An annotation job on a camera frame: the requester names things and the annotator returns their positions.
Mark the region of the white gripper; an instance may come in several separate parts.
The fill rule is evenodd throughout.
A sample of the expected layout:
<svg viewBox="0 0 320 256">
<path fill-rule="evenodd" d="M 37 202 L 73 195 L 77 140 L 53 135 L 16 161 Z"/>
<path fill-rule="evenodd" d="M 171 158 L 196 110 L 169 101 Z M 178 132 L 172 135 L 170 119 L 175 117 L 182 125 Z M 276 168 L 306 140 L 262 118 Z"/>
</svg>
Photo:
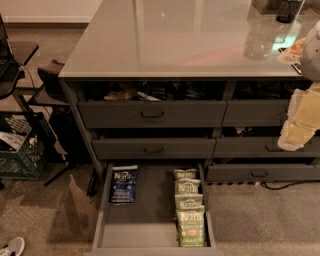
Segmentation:
<svg viewBox="0 0 320 256">
<path fill-rule="evenodd" d="M 281 64 L 297 64 L 301 60 L 306 38 L 296 40 L 280 53 L 277 60 Z M 296 89 L 290 99 L 287 120 L 284 122 L 278 147 L 287 151 L 296 151 L 320 129 L 320 83 L 313 82 L 309 89 Z"/>
</svg>

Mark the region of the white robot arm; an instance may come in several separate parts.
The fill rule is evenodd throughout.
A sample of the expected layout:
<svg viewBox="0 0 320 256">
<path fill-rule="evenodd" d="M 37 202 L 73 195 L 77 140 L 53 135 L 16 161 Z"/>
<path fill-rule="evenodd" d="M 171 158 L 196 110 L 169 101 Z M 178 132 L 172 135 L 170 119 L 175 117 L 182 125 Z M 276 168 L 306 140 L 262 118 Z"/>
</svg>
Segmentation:
<svg viewBox="0 0 320 256">
<path fill-rule="evenodd" d="M 286 48 L 278 57 L 282 64 L 299 64 L 301 75 L 312 81 L 306 90 L 296 89 L 291 96 L 287 120 L 284 122 L 278 146 L 296 151 L 320 129 L 320 22 Z"/>
</svg>

